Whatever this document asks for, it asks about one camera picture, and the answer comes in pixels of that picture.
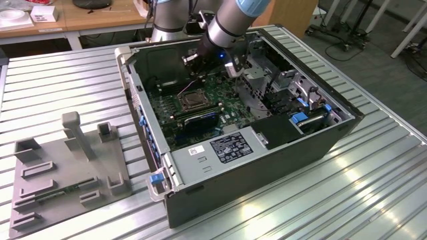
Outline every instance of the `white box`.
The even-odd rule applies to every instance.
[[[320,27],[322,21],[323,19],[326,19],[326,16],[327,16],[327,12],[316,6],[310,19],[310,25],[315,25]]]
[[[31,18],[35,23],[51,23],[59,19],[59,11],[55,6],[34,6]]]
[[[26,12],[26,16],[18,22],[8,22],[8,21],[2,21],[0,20],[0,32],[15,30],[15,29],[31,28],[34,26],[35,26],[34,25],[34,21],[32,21],[32,18],[30,17],[30,15],[28,15],[28,12]]]

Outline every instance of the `cable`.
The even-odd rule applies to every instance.
[[[350,2],[351,2],[352,0],[348,0],[348,2],[346,3],[346,5],[344,5],[344,8],[342,9],[342,12],[340,12],[340,14],[339,14],[339,20],[342,20],[342,16],[343,16],[343,14],[344,14],[344,12],[346,12],[346,10],[347,10],[347,7],[348,7],[348,4],[350,4]]]
[[[100,37],[102,34],[98,34],[96,36],[86,36],[90,39],[98,39]]]
[[[83,37],[84,37],[86,40],[88,40],[91,43],[96,44],[98,47],[106,47],[106,46],[108,46],[108,45],[112,44],[114,39],[115,39],[115,36],[116,36],[116,32],[112,33],[111,40],[110,40],[110,42],[108,42],[107,44],[100,44],[99,42],[96,42],[96,41],[94,41],[91,38],[88,38],[88,36],[83,36]]]
[[[331,47],[339,45],[339,44],[340,44],[340,42],[332,44],[331,46],[328,46],[328,47],[324,49],[324,54],[326,54],[331,59],[334,59],[334,60],[336,60],[336,61],[347,62],[347,61],[350,61],[351,59],[354,59],[355,56],[358,56],[358,55],[364,51],[364,50],[362,49],[362,50],[360,50],[355,55],[352,55],[350,58],[347,58],[347,59],[338,59],[338,58],[335,58],[335,57],[332,57],[332,56],[330,55],[328,49],[330,49]]]
[[[194,6],[192,6],[192,10],[191,10],[191,14],[195,13],[198,3],[199,3],[199,0],[195,0]]]
[[[182,95],[182,93],[187,90],[187,88],[190,88],[190,86],[194,84],[194,82],[195,81],[198,81],[199,79],[196,79],[196,80],[192,80],[191,82],[190,82],[190,84],[187,85],[187,87],[184,87],[184,89],[179,92],[179,94],[176,94],[176,96],[179,96],[179,95]]]
[[[413,57],[413,55],[411,55],[410,52],[406,52],[406,55],[407,55],[413,60],[417,61],[417,59]],[[406,64],[407,69],[410,70],[410,72],[411,72],[417,77],[419,77],[421,80],[423,80],[425,82],[427,82],[426,77],[421,76],[421,75],[411,69],[410,63],[409,63],[409,59],[410,59],[409,57],[403,57],[403,60],[405,60],[405,64]]]
[[[144,31],[147,31],[147,24],[148,21],[152,19],[154,17],[154,12],[155,12],[155,1],[156,0],[150,0],[150,4],[148,4],[148,13],[147,13],[147,19],[146,19],[146,24],[144,24]]]
[[[318,9],[319,9],[319,15],[320,15],[320,18],[322,18],[320,27],[322,27],[322,28],[327,28],[326,20],[324,20],[324,18],[323,18],[323,14],[322,14],[322,11],[320,11],[320,0],[318,1]]]
[[[425,72],[427,73],[427,69],[425,68],[425,66],[422,65],[422,63],[417,60],[417,58],[410,54],[409,55],[411,57],[411,59],[414,59],[414,61],[417,62],[417,64],[421,66],[421,68],[425,70]]]
[[[427,43],[427,37],[426,37],[426,38],[419,42],[419,44],[418,44],[418,49],[419,49],[419,50],[423,49],[426,43]]]
[[[272,84],[276,80],[276,78],[279,77],[280,75],[280,69],[278,68],[271,76],[271,80],[270,82],[267,83],[267,86],[266,86],[266,89],[264,89],[264,93],[267,92],[267,90],[272,87]]]
[[[263,112],[270,112],[270,110],[267,109],[259,109],[259,108],[256,108],[256,107],[252,107],[252,106],[248,106],[251,109],[255,109],[255,110],[258,110],[258,111],[263,111]]]

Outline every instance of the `product label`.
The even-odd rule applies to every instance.
[[[223,164],[254,153],[240,132],[211,141],[210,143]]]
[[[206,149],[203,148],[202,145],[188,149],[188,152],[190,152],[191,156],[196,155],[196,154],[199,154],[199,153],[202,153],[204,151],[206,151]]]
[[[58,31],[63,31],[63,29],[62,28],[48,28],[48,29],[39,30],[40,33],[58,32]]]

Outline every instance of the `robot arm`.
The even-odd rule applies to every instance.
[[[234,47],[255,19],[264,12],[270,1],[224,0],[215,17],[206,23],[207,30],[196,53],[183,57],[192,76],[207,74],[220,64],[226,65],[230,77],[242,74],[243,68],[238,67],[242,59],[240,55],[235,54]]]

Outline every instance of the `aluminum extrusion table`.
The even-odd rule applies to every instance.
[[[284,28],[264,29],[366,114],[323,159],[170,229],[144,182],[150,169],[122,90],[118,46],[11,59],[0,84],[0,240],[8,239],[14,141],[66,137],[66,111],[80,112],[83,131],[107,120],[119,126],[134,195],[24,239],[426,238],[426,137]]]

